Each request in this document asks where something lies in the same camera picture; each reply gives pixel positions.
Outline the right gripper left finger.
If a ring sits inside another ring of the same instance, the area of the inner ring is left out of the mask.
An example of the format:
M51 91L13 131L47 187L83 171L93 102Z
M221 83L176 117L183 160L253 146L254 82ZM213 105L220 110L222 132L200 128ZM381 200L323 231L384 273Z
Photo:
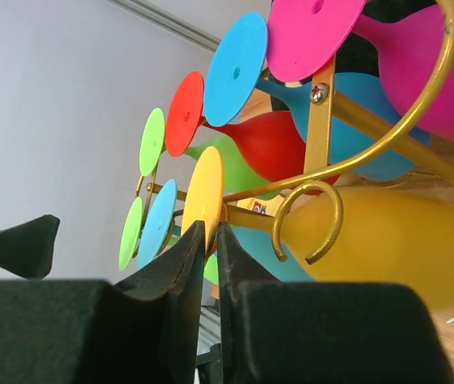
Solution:
M205 228L128 278L0 280L0 383L191 383Z

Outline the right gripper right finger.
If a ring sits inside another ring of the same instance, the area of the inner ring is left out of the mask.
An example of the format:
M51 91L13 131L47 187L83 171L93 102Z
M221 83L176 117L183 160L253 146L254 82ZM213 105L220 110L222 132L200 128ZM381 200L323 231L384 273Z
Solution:
M410 288L281 282L217 232L225 383L452 383L428 309Z

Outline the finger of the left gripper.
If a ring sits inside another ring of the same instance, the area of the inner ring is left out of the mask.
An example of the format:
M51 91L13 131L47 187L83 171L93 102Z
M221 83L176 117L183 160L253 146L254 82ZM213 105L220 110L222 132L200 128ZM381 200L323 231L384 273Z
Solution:
M0 268L20 278L45 278L51 271L60 219L45 214L0 230Z

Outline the yellow wine glass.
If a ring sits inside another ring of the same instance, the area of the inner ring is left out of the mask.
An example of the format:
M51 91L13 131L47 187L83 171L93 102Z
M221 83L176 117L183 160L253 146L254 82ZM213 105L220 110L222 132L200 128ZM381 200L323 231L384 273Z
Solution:
M378 187L335 188L309 180L276 217L223 202L224 163L213 146L196 161L182 226L203 220L234 226L241 246L283 282L390 282L412 288L428 308L454 303L454 207Z

